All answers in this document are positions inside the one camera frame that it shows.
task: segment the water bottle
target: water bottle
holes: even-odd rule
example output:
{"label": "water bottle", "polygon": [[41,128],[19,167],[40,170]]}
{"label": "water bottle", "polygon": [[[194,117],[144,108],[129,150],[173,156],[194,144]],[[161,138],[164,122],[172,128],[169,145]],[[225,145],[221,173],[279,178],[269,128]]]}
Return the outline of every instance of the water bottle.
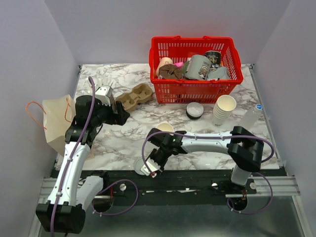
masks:
{"label": "water bottle", "polygon": [[250,108],[244,115],[244,117],[239,121],[238,126],[242,126],[249,130],[254,123],[260,118],[262,113],[262,105],[256,105]]}

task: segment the pink object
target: pink object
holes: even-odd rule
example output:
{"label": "pink object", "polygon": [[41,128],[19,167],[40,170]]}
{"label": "pink object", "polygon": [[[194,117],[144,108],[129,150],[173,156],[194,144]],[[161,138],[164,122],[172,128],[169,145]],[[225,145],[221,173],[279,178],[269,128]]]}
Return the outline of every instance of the pink object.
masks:
{"label": "pink object", "polygon": [[182,67],[184,62],[174,63],[173,65],[176,65],[178,68]]}

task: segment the brown cloth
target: brown cloth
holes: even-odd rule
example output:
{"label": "brown cloth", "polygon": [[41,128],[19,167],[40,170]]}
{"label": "brown cloth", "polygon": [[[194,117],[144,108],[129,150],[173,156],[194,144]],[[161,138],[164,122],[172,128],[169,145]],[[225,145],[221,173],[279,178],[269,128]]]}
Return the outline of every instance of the brown cloth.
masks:
{"label": "brown cloth", "polygon": [[175,65],[166,64],[159,68],[159,78],[164,79],[181,79],[182,71]]}

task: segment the orange bag handle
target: orange bag handle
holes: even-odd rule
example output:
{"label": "orange bag handle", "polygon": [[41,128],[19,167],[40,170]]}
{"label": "orange bag handle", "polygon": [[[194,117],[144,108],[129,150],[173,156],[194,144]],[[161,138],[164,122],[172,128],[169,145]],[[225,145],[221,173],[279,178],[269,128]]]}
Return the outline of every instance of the orange bag handle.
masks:
{"label": "orange bag handle", "polygon": [[29,114],[29,116],[31,117],[31,119],[34,120],[34,122],[36,122],[39,126],[43,127],[44,129],[47,129],[46,127],[44,127],[43,124],[41,124],[41,123],[39,123],[38,121],[36,121],[36,119],[33,118],[33,116],[31,115],[31,113],[29,112],[29,105],[32,104],[32,103],[37,104],[38,106],[40,106],[40,108],[41,108],[41,109],[44,111],[44,113],[46,114],[46,112],[45,112],[43,106],[40,105],[40,104],[39,104],[38,102],[36,102],[36,101],[31,101],[31,102],[29,102],[29,103],[26,105],[26,107],[25,107],[26,112]]}
{"label": "orange bag handle", "polygon": [[66,120],[67,122],[71,122],[71,121],[69,121],[68,119],[66,119],[68,107],[70,107],[70,104],[69,104],[69,102],[68,102],[68,98],[66,98],[66,100],[67,100],[67,107],[66,107],[66,111],[65,111],[65,120]]}

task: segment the green object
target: green object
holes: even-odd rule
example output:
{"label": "green object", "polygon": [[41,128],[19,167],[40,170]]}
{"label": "green object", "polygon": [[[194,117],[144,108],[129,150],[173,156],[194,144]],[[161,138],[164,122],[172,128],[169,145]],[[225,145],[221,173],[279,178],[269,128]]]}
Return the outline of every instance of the green object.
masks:
{"label": "green object", "polygon": [[183,75],[183,76],[186,74],[186,71],[187,71],[189,62],[190,62],[190,61],[186,61],[186,62],[183,64],[182,68],[181,68],[181,70],[182,70],[182,75]]}

